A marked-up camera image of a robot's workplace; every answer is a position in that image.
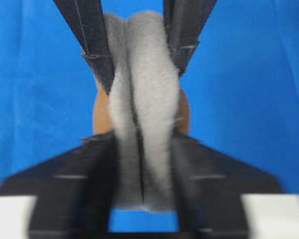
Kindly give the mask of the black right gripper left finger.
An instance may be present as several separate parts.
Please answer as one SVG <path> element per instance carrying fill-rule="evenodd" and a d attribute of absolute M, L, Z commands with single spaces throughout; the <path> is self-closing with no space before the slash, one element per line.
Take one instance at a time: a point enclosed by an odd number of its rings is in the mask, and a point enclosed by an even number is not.
<path fill-rule="evenodd" d="M 102 239 L 117 185 L 117 157 L 114 134 L 100 134 L 4 179 L 0 239 Z"/>

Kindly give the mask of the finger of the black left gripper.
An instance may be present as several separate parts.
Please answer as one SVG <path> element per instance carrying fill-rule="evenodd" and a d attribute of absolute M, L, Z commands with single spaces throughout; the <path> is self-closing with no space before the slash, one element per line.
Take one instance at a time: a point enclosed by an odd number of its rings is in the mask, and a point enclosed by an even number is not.
<path fill-rule="evenodd" d="M 101 2 L 54 0 L 54 3 L 78 40 L 83 58 L 108 95 L 114 81 L 115 70 Z"/>
<path fill-rule="evenodd" d="M 217 0 L 164 0 L 163 16 L 173 63 L 182 76 Z"/>

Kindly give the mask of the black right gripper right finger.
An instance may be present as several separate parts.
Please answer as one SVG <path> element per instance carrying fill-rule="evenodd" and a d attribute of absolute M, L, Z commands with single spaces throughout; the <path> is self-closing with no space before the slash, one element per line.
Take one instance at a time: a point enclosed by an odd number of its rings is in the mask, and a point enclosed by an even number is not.
<path fill-rule="evenodd" d="M 241 196 L 280 194 L 277 179 L 175 132 L 171 171 L 179 229 L 191 239 L 247 239 Z"/>

